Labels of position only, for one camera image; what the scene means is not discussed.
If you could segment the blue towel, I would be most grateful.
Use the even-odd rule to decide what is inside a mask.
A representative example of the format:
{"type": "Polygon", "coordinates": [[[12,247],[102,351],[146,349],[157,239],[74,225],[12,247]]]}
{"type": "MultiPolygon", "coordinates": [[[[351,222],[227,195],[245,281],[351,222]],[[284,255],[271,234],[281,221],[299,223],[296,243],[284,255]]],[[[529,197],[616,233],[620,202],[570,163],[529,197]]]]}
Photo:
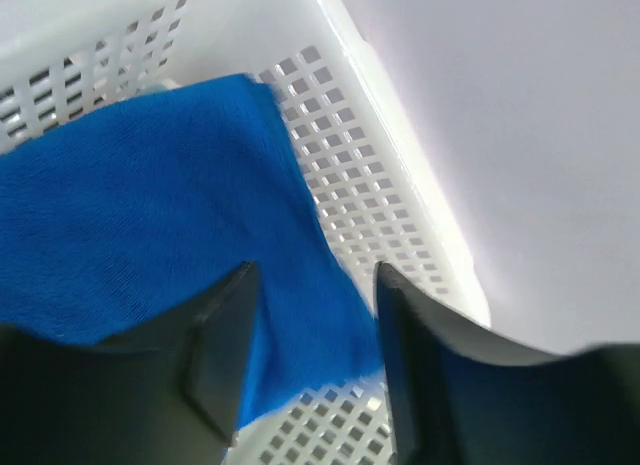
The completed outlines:
{"type": "Polygon", "coordinates": [[[1,319],[93,344],[245,261],[263,285],[240,425],[374,374],[376,322],[332,253],[273,89],[239,74],[137,96],[1,158],[1,319]]]}

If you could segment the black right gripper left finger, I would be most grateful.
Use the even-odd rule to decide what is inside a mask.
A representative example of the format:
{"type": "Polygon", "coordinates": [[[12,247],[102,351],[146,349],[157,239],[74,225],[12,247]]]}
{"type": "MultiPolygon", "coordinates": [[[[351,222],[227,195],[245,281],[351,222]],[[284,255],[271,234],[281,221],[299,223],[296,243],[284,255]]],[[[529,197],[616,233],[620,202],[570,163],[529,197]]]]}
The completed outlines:
{"type": "Polygon", "coordinates": [[[218,464],[242,407],[260,269],[93,346],[1,328],[5,464],[218,464]]]}

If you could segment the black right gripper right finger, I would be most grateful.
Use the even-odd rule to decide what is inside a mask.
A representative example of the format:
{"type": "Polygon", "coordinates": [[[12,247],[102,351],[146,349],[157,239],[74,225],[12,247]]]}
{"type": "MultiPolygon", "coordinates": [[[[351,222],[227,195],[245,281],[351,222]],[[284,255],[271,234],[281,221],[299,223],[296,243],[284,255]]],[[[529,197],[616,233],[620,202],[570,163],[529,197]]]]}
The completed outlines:
{"type": "Polygon", "coordinates": [[[635,464],[639,348],[561,356],[497,334],[376,267],[399,464],[635,464]]]}

